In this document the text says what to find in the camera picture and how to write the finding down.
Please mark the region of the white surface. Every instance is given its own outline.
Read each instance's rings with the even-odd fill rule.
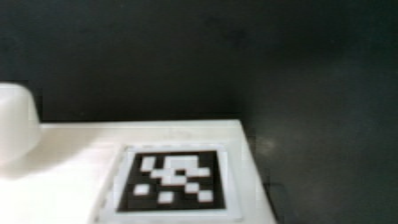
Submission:
[[[165,168],[197,168],[197,156],[165,156]]]
[[[172,169],[155,169],[151,171],[151,178],[164,178],[174,175]]]
[[[158,203],[167,204],[172,202],[174,193],[171,191],[162,191],[158,194]]]
[[[222,142],[231,154],[244,219],[275,223],[238,121],[43,125],[36,149],[0,168],[0,223],[87,224],[126,145]],[[215,223],[194,220],[192,223]]]
[[[197,194],[197,192],[199,192],[199,184],[197,183],[187,183],[185,193]]]
[[[34,100],[23,86],[0,83],[0,165],[34,148],[41,138]]]
[[[187,169],[187,177],[208,177],[208,176],[210,176],[210,169],[206,167]]]
[[[199,200],[199,202],[212,202],[213,201],[213,191],[210,191],[210,190],[199,191],[197,200]]]
[[[187,184],[187,177],[174,176],[174,174],[162,177],[164,186],[178,186]]]
[[[142,172],[151,172],[153,171],[153,167],[155,167],[155,160],[156,158],[151,157],[144,157],[144,161],[142,161],[142,166],[140,166],[140,171]]]
[[[135,195],[148,195],[149,193],[149,184],[137,184],[133,188]]]

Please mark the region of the white square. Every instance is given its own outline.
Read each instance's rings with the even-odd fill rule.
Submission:
[[[171,191],[162,191],[158,194],[158,203],[172,203],[174,193]]]
[[[187,177],[208,177],[210,176],[210,168],[188,168],[187,169]]]
[[[187,177],[180,176],[165,176],[162,178],[164,186],[183,186],[187,184]]]
[[[140,165],[140,171],[151,172],[155,167],[156,158],[155,156],[144,157],[142,159],[142,165]]]
[[[213,201],[213,191],[210,191],[210,190],[199,191],[197,200],[199,200],[199,202],[212,202]]]
[[[151,171],[151,178],[164,178],[174,176],[174,170],[172,169],[155,169]]]
[[[187,183],[185,193],[197,194],[197,192],[199,192],[199,184],[197,183]]]
[[[187,169],[197,167],[197,156],[167,156],[165,157],[165,168]]]
[[[137,184],[133,188],[133,195],[148,195],[149,193],[149,184]]]

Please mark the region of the black square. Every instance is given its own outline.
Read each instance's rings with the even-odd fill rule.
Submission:
[[[155,159],[153,169],[142,171],[148,158]],[[197,159],[197,167],[165,168],[165,160],[178,158]],[[155,178],[158,171],[172,174]],[[162,181],[169,178],[185,180],[185,183],[165,184]],[[217,151],[137,153],[123,189],[117,212],[226,209]],[[197,193],[187,193],[187,189],[196,189]],[[165,200],[172,198],[167,202],[160,202],[160,194]]]

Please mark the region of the dark background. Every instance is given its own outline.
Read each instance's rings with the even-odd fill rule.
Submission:
[[[45,122],[240,119],[281,223],[396,223],[396,9],[0,0],[0,81]]]

